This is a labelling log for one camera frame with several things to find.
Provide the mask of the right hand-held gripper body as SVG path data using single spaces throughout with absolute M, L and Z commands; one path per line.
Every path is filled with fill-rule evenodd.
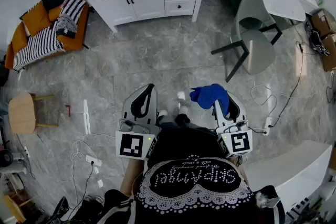
M 226 158 L 242 156 L 252 151 L 252 130 L 248 121 L 242 120 L 216 129 L 218 143 Z

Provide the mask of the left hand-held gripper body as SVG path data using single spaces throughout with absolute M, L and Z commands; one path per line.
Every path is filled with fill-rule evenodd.
M 115 132 L 118 157 L 147 161 L 157 144 L 161 128 L 151 124 L 121 119 L 120 130 Z

